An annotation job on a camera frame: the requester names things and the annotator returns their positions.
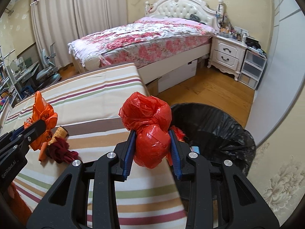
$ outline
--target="pink bed sheet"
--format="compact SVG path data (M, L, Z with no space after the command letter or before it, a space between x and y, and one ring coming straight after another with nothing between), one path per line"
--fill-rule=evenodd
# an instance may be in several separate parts
M100 67L134 62L137 68L210 43L215 30L186 19L142 18L135 23L87 35L71 43L69 53L85 67L97 55Z

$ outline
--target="green stripe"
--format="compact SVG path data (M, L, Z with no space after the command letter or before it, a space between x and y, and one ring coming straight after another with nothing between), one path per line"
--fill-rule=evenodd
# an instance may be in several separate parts
M49 189L52 185L48 183L44 183L42 181L36 180L32 177L26 176L24 174L19 173L17 176L36 184L45 189ZM145 198L152 197L164 194L171 194L177 192L177 188L175 184L166 185L163 187L150 188L150 189L139 189L139 190L128 190L128 191L116 191L117 199L131 199L131 198ZM89 198L93 197L93 191L89 191Z
M59 101L55 104L53 104L52 106L55 107L57 105L60 105L60 104L63 104L63 103L66 103L66 102L70 102L70 101L75 101L75 100L78 100L78 99L82 99L82 98L85 98L85 97L88 97L88 96L91 96L91 95L95 95L95 94L98 94L98 93L101 93L101 92L104 92L104 91L107 91L107 90L112 90L112 89L121 89L121 88L126 88L126 87L131 87L131 86L137 86L140 82L138 83L131 83L131 84L127 84L127 85L123 85L123 86L113 86L113 87L109 87L109 88L105 88L105 89L101 89L101 90L97 90L97 91L94 91L92 93L87 93L87 94L83 94L81 96L78 96L78 97L74 97L74 98L71 98L71 99L68 99L68 100L62 100L62 101ZM7 123L11 123L12 121L15 121L17 120L18 118L23 118L23 117L27 117L28 115L30 115L32 112L28 112L26 114L23 114L22 116L17 116L16 118L10 120L10 121L6 121L4 124L7 124Z
M17 176L19 176L19 177L21 177L21 178L23 178L23 179L25 179L25 180L27 180L27 181L29 181L31 183L34 183L37 186L43 187L45 189L49 189L52 186L51 184L47 184L47 183L38 181L38 180L36 180L36 179L34 179L32 177L26 176L26 175L21 174L21 173L19 173Z

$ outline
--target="white nightstand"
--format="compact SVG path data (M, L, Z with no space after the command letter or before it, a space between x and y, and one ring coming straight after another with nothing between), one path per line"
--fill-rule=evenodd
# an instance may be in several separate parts
M214 65L222 72L233 74L238 81L247 48L241 41L214 35L208 68Z

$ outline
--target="striped tablecloth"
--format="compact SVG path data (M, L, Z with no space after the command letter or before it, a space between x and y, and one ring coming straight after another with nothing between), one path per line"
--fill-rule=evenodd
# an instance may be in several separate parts
M97 160L127 139L129 132L118 116L133 93L145 94L134 64L112 65L75 76L42 91L58 113L57 125L69 132L70 149L83 162ZM34 98L19 103L9 114L1 134L20 127L32 115ZM67 167L53 160L40 163L39 151L30 149L28 164L15 179L16 187L31 210ZM185 228L186 216L166 160L155 169L132 165L124 183L116 182L116 202L121 228ZM92 226L90 183L88 226Z

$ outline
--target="bed frame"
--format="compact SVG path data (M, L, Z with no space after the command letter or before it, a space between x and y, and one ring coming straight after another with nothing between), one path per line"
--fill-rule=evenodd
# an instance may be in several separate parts
M223 0L218 0L219 5L223 5ZM146 17L160 17L172 16L175 18L189 18L191 14L195 14L202 22L213 27L219 32L219 25L217 23L217 11L210 9L205 1L202 0L159 0L158 2L150 5L147 1L145 3ZM160 61L151 63L138 69L144 84L159 78L166 73L181 67L182 65L198 59L206 54L209 54L211 44L198 46L196 48L181 52L172 57L162 59ZM99 58L92 56L86 61L86 68L72 56L72 61L77 71L85 72L100 66Z

